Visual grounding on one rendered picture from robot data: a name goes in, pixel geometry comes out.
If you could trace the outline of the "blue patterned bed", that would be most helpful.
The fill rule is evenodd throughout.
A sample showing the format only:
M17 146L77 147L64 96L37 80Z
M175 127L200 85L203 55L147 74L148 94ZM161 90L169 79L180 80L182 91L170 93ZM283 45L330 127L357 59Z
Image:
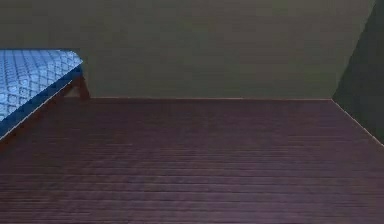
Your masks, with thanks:
M66 49L0 49L0 148L72 88L90 98L82 63Z

